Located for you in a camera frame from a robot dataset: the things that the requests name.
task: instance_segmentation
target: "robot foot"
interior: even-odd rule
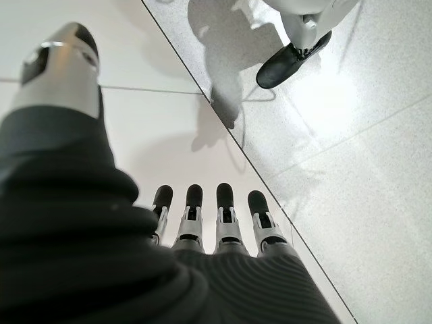
[[[292,43],[280,49],[258,71],[256,83],[264,89],[279,86],[296,73],[309,58],[323,49],[330,38],[331,31],[324,35],[312,49],[297,49]]]

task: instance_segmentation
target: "black fingertip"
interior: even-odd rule
[[[79,22],[75,22],[78,25],[78,29],[75,32],[75,36],[78,37],[81,41],[86,43],[90,48],[96,53],[96,56],[99,58],[99,52],[97,51],[96,41],[93,38],[92,34],[88,31],[88,29],[81,25]]]
[[[155,199],[153,204],[156,207],[167,207],[168,209],[171,206],[171,202],[173,200],[173,188],[168,185],[163,185],[159,187],[156,191]]]
[[[234,195],[229,184],[220,184],[216,189],[217,208],[229,209],[234,206]]]
[[[254,190],[248,196],[248,204],[250,214],[253,216],[255,213],[266,213],[269,211],[267,201],[261,191]]]
[[[203,189],[198,184],[189,187],[186,194],[186,206],[201,207],[203,204]]]

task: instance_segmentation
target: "white robot leg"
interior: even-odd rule
[[[300,50],[312,49],[336,27],[359,0],[265,0],[281,13],[291,43]]]

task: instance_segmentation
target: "tile grout line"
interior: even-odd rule
[[[156,25],[159,27],[159,29],[161,30],[161,32],[163,33],[163,35],[165,36],[165,38],[167,39],[168,43],[171,45],[172,49],[174,50],[175,54],[178,56],[179,60],[183,63],[184,67],[188,70],[190,76],[192,77],[192,79],[195,81],[196,85],[200,88],[200,90],[202,91],[202,94],[204,95],[204,98],[206,98],[206,100],[209,102],[209,104],[211,105],[211,102],[209,100],[209,98],[207,97],[207,95],[204,93],[203,89],[201,88],[201,86],[198,84],[198,82],[196,81],[195,77],[192,75],[192,73],[190,72],[189,68],[186,66],[186,64],[184,63],[183,59],[180,57],[179,53],[176,51],[176,49],[174,48],[174,46],[172,45],[171,41],[168,39],[166,33],[162,30],[161,26],[159,25],[159,23],[157,22],[156,18],[154,17],[154,15],[151,13],[150,9],[147,7],[147,5],[144,3],[144,0],[141,0],[142,4],[145,6],[145,8],[147,9],[147,11],[150,13],[150,16],[153,18],[153,20],[155,21]],[[223,125],[225,127],[225,129],[228,131],[228,134],[231,136],[231,138],[233,139],[233,141],[236,143],[237,147],[240,149],[240,151],[243,153],[245,159],[249,162],[250,166],[254,169],[255,173],[258,175],[259,179],[262,181],[262,183],[264,184],[264,187],[266,187],[266,189],[269,191],[270,195],[273,197],[273,199],[275,200],[275,202],[277,203],[277,206],[279,206],[279,208],[282,210],[282,213],[285,215],[286,219],[290,222],[291,226],[294,227],[294,229],[296,230],[297,234],[300,236],[301,240],[303,241],[304,245],[307,247],[308,251],[310,252],[310,255],[312,255],[312,257],[314,258],[315,262],[318,264],[319,268],[321,269],[321,271],[324,273],[324,276],[327,278],[327,280],[329,281],[329,283],[331,284],[331,287],[333,287],[333,289],[335,290],[337,296],[339,297],[339,299],[342,301],[342,303],[344,304],[345,308],[348,310],[348,312],[350,313],[352,319],[354,320],[354,322],[356,324],[358,324],[358,321],[356,320],[356,318],[354,317],[354,315],[352,314],[352,311],[349,309],[348,305],[345,303],[345,300],[341,297],[340,293],[338,292],[338,290],[336,289],[336,287],[334,286],[333,282],[330,280],[329,276],[327,275],[327,273],[324,271],[324,268],[321,266],[320,262],[317,260],[316,256],[312,253],[311,249],[309,248],[308,244],[304,241],[302,235],[299,233],[299,231],[296,229],[296,226],[292,223],[291,219],[288,217],[287,213],[285,212],[285,210],[282,208],[281,204],[279,203],[279,201],[276,199],[274,193],[270,190],[270,188],[268,187],[267,183],[264,181],[263,177],[261,177],[260,173],[257,171],[256,167],[252,164],[252,162],[250,161],[250,159],[248,158],[248,156],[246,155],[246,153],[242,150],[242,147],[239,145],[239,143],[237,142],[237,140],[234,138],[234,135],[228,130],[228,128]]]
[[[383,122],[389,120],[390,118],[396,116],[397,114],[402,113],[402,112],[404,112],[405,110],[407,110],[407,109],[409,109],[409,108],[411,108],[411,107],[414,107],[415,105],[418,105],[419,103],[421,103],[421,102],[427,100],[429,97],[432,97],[432,93],[429,93],[429,94],[427,94],[427,95],[421,97],[419,100],[417,100],[417,101],[415,101],[415,102],[413,102],[413,103],[411,103],[411,104],[409,104],[409,105],[407,105],[407,106],[405,106],[405,107],[403,107],[403,108],[401,108],[401,109],[395,111],[394,113],[388,115],[387,117],[385,117],[384,119],[382,119],[382,120],[376,122],[375,124],[372,124],[372,125],[366,127],[365,129],[358,131],[358,132],[355,133],[354,135],[352,135],[352,136],[350,136],[350,137],[348,137],[348,138],[345,138],[345,139],[343,139],[342,141],[337,142],[337,143],[335,143],[335,144],[333,144],[333,145],[327,147],[326,149],[322,150],[321,152],[318,152],[318,153],[316,153],[316,154],[314,154],[314,155],[308,157],[307,159],[305,159],[305,160],[303,160],[303,161],[300,161],[300,162],[298,162],[298,163],[295,163],[295,164],[291,165],[290,167],[288,167],[288,168],[286,168],[286,169],[284,169],[284,170],[278,172],[277,174],[271,176],[271,177],[270,177],[270,180],[272,180],[272,179],[274,179],[274,178],[280,176],[281,174],[283,174],[283,173],[285,173],[285,172],[291,170],[291,169],[294,168],[294,167],[299,166],[300,164],[303,164],[303,163],[305,163],[305,162],[307,162],[307,161],[309,161],[309,160],[311,160],[311,159],[314,159],[315,157],[317,157],[318,155],[320,155],[320,154],[322,154],[322,153],[325,153],[325,152],[327,152],[327,151],[330,151],[331,149],[334,149],[335,147],[337,147],[337,146],[339,146],[339,145],[341,145],[341,144],[343,144],[343,143],[345,143],[345,142],[348,142],[349,140],[352,140],[354,137],[356,137],[356,136],[358,136],[358,135],[361,135],[362,133],[364,133],[364,132],[370,130],[371,128],[374,128],[375,126],[378,126],[379,124],[381,124],[381,123],[383,123]]]
[[[0,82],[4,83],[20,83],[17,79],[12,78],[0,78]],[[178,95],[203,95],[201,92],[187,92],[187,91],[175,91],[175,90],[159,90],[159,89],[146,89],[146,88],[134,88],[128,86],[101,86],[102,89],[114,89],[114,90],[131,90],[131,91],[145,91],[145,92],[163,92],[163,93],[175,93]]]

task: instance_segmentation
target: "white tile floor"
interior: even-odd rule
[[[117,165],[140,187],[138,204],[149,206],[157,188],[169,184],[174,198],[163,243],[172,244],[184,210],[187,187],[203,187],[204,244],[215,246],[219,183],[234,189],[243,239],[257,253],[247,206],[251,190],[264,192],[273,216],[293,242],[317,285],[343,323],[348,309],[331,287],[310,251],[294,232],[243,152],[198,92],[149,13],[132,0],[7,0],[0,3],[0,115],[18,89],[22,59],[63,23],[88,26],[101,56],[107,131]]]
[[[270,91],[254,76],[288,41],[278,13],[259,0],[144,2],[358,322],[428,323],[431,3],[361,1]]]

